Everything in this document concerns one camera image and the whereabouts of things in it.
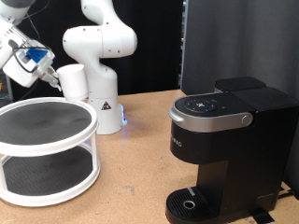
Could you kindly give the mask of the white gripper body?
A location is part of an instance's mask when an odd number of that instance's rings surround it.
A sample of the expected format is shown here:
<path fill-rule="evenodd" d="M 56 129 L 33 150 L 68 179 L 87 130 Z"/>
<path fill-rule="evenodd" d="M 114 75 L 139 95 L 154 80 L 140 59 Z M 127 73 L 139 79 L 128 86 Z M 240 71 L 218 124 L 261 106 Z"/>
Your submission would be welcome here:
<path fill-rule="evenodd" d="M 29 88 L 38 78 L 47 74 L 55 57 L 50 48 L 34 39 L 23 44 L 10 39 L 7 43 L 10 56 L 3 66 L 6 75 L 21 86 Z"/>

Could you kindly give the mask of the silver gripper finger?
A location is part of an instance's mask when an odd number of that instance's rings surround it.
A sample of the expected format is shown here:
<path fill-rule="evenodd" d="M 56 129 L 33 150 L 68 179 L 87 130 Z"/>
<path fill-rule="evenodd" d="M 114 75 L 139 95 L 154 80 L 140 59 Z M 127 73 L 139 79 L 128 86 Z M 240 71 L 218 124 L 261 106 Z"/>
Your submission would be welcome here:
<path fill-rule="evenodd" d="M 46 73 L 48 79 L 58 78 L 58 74 L 51 66 L 47 69 Z"/>
<path fill-rule="evenodd" d="M 59 85 L 59 81 L 56 77 L 50 74 L 44 74 L 41 79 L 45 82 L 48 82 L 53 88 L 56 88 L 58 91 L 61 91 L 62 88 Z"/>

